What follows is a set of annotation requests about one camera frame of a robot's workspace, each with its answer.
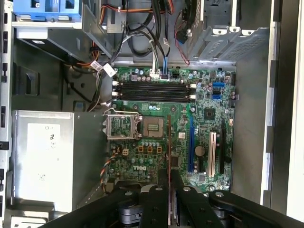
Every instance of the blue sata port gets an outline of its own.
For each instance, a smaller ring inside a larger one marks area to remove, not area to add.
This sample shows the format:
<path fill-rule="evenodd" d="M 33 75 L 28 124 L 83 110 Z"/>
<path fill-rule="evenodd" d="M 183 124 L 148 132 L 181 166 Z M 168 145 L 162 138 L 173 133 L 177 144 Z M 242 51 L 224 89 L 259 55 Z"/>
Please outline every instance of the blue sata port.
<path fill-rule="evenodd" d="M 211 98 L 214 100 L 219 100 L 222 98 L 222 96 L 221 95 L 212 95 Z"/>
<path fill-rule="evenodd" d="M 217 88 L 224 88 L 225 87 L 225 83 L 223 83 L 223 82 L 214 82 L 213 83 L 213 88 L 215 88 L 215 87 L 217 87 Z"/>

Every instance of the screw hole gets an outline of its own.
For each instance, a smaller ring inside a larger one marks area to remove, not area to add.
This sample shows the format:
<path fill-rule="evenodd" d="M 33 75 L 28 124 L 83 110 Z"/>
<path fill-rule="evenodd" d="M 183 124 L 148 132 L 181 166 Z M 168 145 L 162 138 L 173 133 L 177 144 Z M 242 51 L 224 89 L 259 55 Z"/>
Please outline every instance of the screw hole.
<path fill-rule="evenodd" d="M 157 220 L 153 218 L 153 219 L 151 220 L 151 224 L 152 224 L 152 225 L 156 225 L 156 223 L 157 223 Z"/>

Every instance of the white pci slot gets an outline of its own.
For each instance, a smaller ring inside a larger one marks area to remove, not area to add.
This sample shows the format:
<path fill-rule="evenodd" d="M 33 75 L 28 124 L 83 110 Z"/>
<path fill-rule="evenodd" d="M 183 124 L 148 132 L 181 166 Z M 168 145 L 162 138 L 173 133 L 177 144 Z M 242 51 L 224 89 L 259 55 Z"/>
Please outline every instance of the white pci slot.
<path fill-rule="evenodd" d="M 217 133 L 209 134 L 209 153 L 208 153 L 208 176 L 214 177 L 215 173 L 215 148 L 217 146 Z"/>

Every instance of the motherboard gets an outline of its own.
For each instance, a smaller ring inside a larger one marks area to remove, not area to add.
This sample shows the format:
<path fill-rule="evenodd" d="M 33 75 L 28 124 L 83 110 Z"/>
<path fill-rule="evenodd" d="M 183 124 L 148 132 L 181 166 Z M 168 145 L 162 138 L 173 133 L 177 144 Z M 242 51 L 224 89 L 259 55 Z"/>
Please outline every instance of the motherboard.
<path fill-rule="evenodd" d="M 149 68 L 116 70 L 112 115 L 105 125 L 110 153 L 119 156 L 111 161 L 108 178 L 157 183 L 159 170 L 170 164 L 185 185 L 229 190 L 235 72 L 171 69 L 156 75 Z"/>

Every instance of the blue pcie slot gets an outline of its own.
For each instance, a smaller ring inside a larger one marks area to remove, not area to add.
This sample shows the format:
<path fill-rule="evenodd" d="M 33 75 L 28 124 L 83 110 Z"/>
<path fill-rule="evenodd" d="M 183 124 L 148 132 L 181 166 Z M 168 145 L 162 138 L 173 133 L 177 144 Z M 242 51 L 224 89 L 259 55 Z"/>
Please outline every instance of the blue pcie slot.
<path fill-rule="evenodd" d="M 59 20 L 68 16 L 73 22 L 81 21 L 81 0 L 14 0 L 13 12 L 17 16 L 30 15 L 31 20 Z"/>
<path fill-rule="evenodd" d="M 225 88 L 225 83 L 223 82 L 214 82 L 213 88 Z"/>
<path fill-rule="evenodd" d="M 190 136 L 189 136 L 189 151 L 188 151 L 188 172 L 193 172 L 193 158 L 194 158 L 194 126 L 193 117 L 190 118 Z"/>

